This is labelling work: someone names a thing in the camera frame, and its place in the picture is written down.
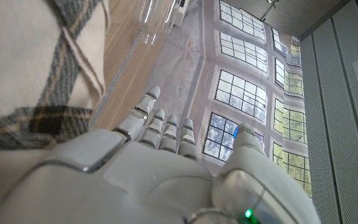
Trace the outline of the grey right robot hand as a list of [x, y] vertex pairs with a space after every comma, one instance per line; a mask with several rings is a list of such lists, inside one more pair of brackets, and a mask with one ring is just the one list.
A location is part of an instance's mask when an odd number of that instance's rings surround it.
[[57, 145], [11, 189], [0, 223], [319, 223], [300, 185], [241, 123], [218, 174], [198, 161], [193, 123], [154, 110], [153, 86], [113, 130]]

